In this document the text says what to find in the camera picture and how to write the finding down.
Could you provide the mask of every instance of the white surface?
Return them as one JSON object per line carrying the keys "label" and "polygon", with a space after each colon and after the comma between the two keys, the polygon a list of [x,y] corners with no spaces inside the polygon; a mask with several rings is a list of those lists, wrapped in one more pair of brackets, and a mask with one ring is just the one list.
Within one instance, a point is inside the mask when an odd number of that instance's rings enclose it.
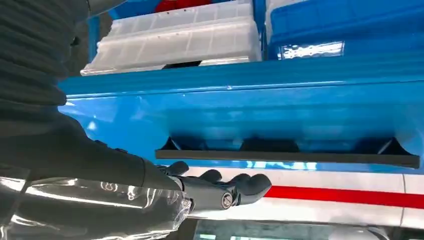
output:
{"label": "white surface", "polygon": [[424,195],[424,175],[405,174],[405,191],[407,194]]}
{"label": "white surface", "polygon": [[[407,194],[424,195],[424,175],[405,174],[404,177]],[[405,207],[402,227],[424,229],[424,209]]]}
{"label": "white surface", "polygon": [[[187,176],[200,176],[210,168],[191,167]],[[229,181],[236,175],[246,173],[251,176],[264,174],[274,186],[363,190],[375,192],[404,193],[404,180],[401,174],[304,171],[277,169],[240,169],[217,168],[223,181]]]}
{"label": "white surface", "polygon": [[97,56],[81,71],[83,76],[194,61],[208,60],[202,65],[211,65],[261,60],[252,4],[245,0],[116,20],[97,46]]}
{"label": "white surface", "polygon": [[399,226],[402,210],[402,207],[393,206],[262,198],[254,204],[232,207],[226,211],[204,212],[192,217]]}
{"label": "white surface", "polygon": [[405,207],[401,227],[424,229],[424,209]]}

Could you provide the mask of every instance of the blue shelf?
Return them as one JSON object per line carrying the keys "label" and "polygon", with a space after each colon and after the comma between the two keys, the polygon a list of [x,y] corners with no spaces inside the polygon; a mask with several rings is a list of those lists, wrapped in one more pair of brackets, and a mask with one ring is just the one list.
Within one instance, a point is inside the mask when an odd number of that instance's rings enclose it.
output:
{"label": "blue shelf", "polygon": [[[60,110],[93,138],[155,159],[169,136],[209,145],[294,139],[303,152],[348,151],[364,137],[396,137],[424,156],[424,52],[291,59],[77,77]],[[192,166],[254,167],[247,161]],[[424,174],[370,164],[261,163],[264,168]]]}

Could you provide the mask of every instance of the black rubber strip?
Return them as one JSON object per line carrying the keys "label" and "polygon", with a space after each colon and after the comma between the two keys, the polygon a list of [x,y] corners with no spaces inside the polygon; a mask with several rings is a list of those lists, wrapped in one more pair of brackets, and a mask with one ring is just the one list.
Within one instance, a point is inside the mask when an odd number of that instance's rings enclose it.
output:
{"label": "black rubber strip", "polygon": [[259,152],[259,151],[204,151],[156,150],[157,159],[193,159],[265,162],[311,162],[340,164],[383,164],[418,169],[420,158],[415,155]]}

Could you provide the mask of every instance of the metal joint screw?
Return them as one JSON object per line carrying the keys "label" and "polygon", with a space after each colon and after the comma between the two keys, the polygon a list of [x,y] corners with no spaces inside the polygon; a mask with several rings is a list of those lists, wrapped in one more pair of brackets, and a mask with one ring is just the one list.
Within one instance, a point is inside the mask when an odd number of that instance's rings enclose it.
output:
{"label": "metal joint screw", "polygon": [[229,192],[224,193],[221,199],[222,207],[224,209],[229,209],[232,203],[233,203],[233,196]]}

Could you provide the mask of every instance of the blue plastic bin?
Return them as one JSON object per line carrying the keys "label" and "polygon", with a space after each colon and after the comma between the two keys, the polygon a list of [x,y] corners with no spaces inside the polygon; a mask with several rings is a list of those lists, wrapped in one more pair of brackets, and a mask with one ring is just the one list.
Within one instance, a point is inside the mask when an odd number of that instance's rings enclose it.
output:
{"label": "blue plastic bin", "polygon": [[270,16],[270,59],[292,45],[343,42],[344,55],[423,48],[422,0],[308,0],[276,8]]}

